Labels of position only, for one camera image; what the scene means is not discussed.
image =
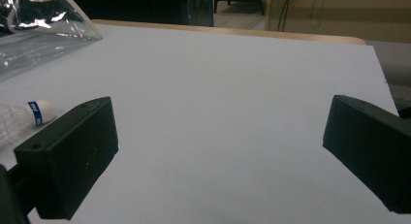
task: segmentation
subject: cable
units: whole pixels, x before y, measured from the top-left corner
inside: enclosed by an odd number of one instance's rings
[[[317,2],[317,0],[314,0],[314,1],[312,2],[312,5],[311,5],[311,20],[312,20],[312,26],[313,26],[314,28],[319,28],[319,27],[321,26],[321,23],[323,22],[323,10],[324,10],[324,2],[325,2],[325,1],[326,1],[326,0],[323,0],[323,1],[321,2],[320,20],[319,20],[319,22],[316,22],[315,16],[314,16],[314,5],[315,5],[315,3]]]
[[[281,9],[281,13],[280,13],[280,16],[278,18],[278,26],[277,26],[278,32],[280,31],[280,29],[281,29],[281,32],[284,32],[285,20],[287,19],[289,4],[290,4],[290,0],[285,0],[284,6]],[[284,20],[282,22],[282,28],[281,28],[281,19],[282,19],[283,13],[284,13]]]

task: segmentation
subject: blue label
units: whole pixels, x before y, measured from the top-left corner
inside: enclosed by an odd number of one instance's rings
[[[33,111],[36,126],[42,125],[43,124],[42,113],[40,112],[40,109],[37,103],[35,101],[32,101],[32,102],[28,102],[28,105],[30,106],[30,109]]]

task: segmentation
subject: clear plastic bag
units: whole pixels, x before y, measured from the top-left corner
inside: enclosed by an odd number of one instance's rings
[[[101,39],[73,0],[0,0],[0,81]]]

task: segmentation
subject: tabletop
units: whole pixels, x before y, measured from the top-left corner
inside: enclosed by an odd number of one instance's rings
[[[335,94],[396,113],[372,47],[96,27],[102,41],[0,82],[3,103],[60,114],[111,96],[119,151],[71,223],[411,221],[322,147]]]

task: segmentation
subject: white table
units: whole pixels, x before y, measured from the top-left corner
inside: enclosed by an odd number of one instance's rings
[[[97,27],[103,41],[0,82],[3,103],[65,111],[111,96],[119,152],[71,223],[410,223],[322,147],[334,94],[395,113],[373,48]]]

